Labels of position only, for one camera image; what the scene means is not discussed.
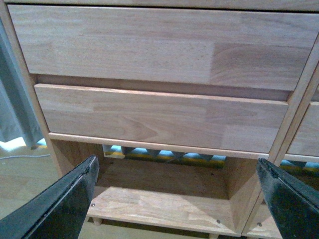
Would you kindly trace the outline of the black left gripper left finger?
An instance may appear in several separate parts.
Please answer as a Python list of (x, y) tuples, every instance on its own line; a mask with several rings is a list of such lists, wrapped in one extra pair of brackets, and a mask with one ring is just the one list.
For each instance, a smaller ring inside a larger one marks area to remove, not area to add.
[(99, 160), (91, 155), (0, 221), (2, 239), (76, 239), (94, 196)]

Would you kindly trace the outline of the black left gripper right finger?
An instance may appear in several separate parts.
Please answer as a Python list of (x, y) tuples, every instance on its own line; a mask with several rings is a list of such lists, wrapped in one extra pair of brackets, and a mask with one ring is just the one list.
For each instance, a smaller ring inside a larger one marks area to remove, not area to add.
[(317, 239), (319, 192), (264, 158), (258, 159), (256, 172), (282, 238)]

